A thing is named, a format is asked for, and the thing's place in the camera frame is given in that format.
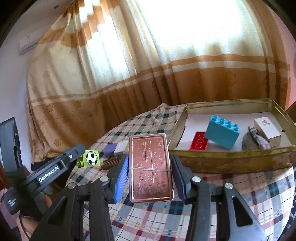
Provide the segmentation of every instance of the gray fabric object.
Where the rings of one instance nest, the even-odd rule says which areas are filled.
[[[262,137],[257,129],[249,128],[242,138],[242,150],[266,150],[271,149],[268,141]]]

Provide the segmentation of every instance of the table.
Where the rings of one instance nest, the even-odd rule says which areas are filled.
[[[101,152],[108,143],[117,143],[141,133],[164,132],[168,136],[184,106],[161,104],[154,110],[118,125],[94,143],[90,149]],[[107,172],[97,167],[75,167],[68,183],[74,181],[83,185],[95,181]],[[232,183],[255,213],[266,235],[269,236],[269,241],[278,239],[287,224],[293,204],[295,185],[293,168],[245,175],[198,175],[213,184]],[[123,199],[118,204],[110,204],[109,210],[115,240],[183,241],[187,232],[191,205],[183,205],[176,192],[175,199],[171,202],[133,204],[129,200],[127,182]],[[84,239],[90,240],[88,203],[84,204],[83,228]],[[213,203],[210,240],[214,241],[215,236],[216,209]]]

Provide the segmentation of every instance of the red toy block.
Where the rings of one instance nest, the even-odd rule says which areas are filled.
[[[189,150],[206,151],[207,139],[204,138],[205,132],[196,132]]]

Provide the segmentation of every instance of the sheer curtain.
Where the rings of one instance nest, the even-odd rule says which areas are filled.
[[[284,107],[289,65],[257,10],[240,0],[72,2],[28,66],[33,161],[89,147],[163,102],[271,97]]]

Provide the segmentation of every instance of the soccer ball picture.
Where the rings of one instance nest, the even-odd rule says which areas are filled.
[[[98,157],[96,156],[96,153],[93,151],[89,151],[86,154],[86,161],[88,164],[94,166],[98,162]]]

